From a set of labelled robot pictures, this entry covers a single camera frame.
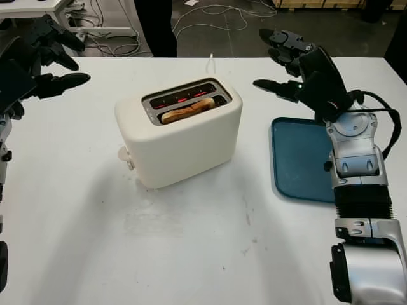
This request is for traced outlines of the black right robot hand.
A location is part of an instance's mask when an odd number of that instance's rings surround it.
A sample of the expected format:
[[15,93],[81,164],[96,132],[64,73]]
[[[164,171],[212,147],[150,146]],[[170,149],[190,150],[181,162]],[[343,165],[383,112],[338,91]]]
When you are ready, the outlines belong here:
[[260,29],[259,36],[270,47],[270,58],[302,81],[257,79],[255,87],[291,102],[302,102],[323,121],[335,122],[352,106],[341,74],[324,48],[286,30]]

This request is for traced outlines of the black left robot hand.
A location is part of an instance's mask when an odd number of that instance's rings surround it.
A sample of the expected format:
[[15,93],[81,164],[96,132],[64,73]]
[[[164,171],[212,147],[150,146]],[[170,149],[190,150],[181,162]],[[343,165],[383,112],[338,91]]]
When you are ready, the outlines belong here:
[[[78,63],[66,53],[84,51],[76,35],[43,15],[24,36],[12,39],[1,52],[1,102],[12,104],[32,96],[42,98],[63,94],[87,83],[91,77],[79,71]],[[72,71],[63,76],[43,74],[41,68],[56,63]]]

